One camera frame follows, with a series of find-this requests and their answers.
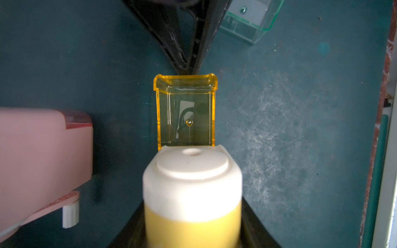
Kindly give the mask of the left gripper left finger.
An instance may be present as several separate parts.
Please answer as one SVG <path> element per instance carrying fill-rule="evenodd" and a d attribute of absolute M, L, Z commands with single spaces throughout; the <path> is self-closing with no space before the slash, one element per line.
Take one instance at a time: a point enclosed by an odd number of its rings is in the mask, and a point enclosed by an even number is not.
<path fill-rule="evenodd" d="M 176 73 L 187 74 L 187 59 L 183 51 L 177 8 L 154 1 L 124 0 L 123 3 L 158 42 Z"/>

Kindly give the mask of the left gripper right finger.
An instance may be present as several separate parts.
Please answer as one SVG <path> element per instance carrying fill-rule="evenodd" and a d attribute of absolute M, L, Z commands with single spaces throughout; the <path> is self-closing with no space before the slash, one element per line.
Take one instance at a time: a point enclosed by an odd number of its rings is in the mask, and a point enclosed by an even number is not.
<path fill-rule="evenodd" d="M 197 1 L 194 5 L 186 7 L 195 23 L 186 74 L 199 73 L 231 2 L 231 0 Z"/>

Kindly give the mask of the green clear tray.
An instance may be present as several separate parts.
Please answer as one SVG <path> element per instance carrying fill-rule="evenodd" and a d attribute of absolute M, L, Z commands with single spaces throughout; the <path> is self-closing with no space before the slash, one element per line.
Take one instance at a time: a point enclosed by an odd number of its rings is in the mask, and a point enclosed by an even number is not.
<path fill-rule="evenodd" d="M 220 27 L 255 44 L 271 29 L 283 3 L 283 0 L 233 0 Z"/>

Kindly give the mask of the yellow clear tray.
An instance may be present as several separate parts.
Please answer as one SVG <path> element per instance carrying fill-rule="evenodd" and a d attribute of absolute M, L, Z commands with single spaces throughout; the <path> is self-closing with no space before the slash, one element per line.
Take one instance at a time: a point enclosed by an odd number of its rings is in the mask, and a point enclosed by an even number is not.
<path fill-rule="evenodd" d="M 213 73 L 154 78 L 158 149 L 215 145 L 217 89 Z"/>

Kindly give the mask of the pink pencil sharpener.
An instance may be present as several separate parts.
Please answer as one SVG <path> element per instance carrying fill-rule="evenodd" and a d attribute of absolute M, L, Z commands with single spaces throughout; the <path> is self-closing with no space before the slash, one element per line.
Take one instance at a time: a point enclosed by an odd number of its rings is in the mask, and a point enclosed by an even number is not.
<path fill-rule="evenodd" d="M 93 123 L 80 111 L 1 108 L 1 240 L 58 209 L 79 222 L 77 188 L 93 173 Z"/>

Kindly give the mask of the yellow pencil sharpener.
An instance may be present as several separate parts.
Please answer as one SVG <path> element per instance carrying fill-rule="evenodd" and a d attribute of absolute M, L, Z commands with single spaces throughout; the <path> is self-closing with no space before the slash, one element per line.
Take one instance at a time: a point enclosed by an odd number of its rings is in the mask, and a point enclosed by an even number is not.
<path fill-rule="evenodd" d="M 221 146 L 164 146 L 143 174 L 150 248 L 237 248 L 243 176 Z"/>

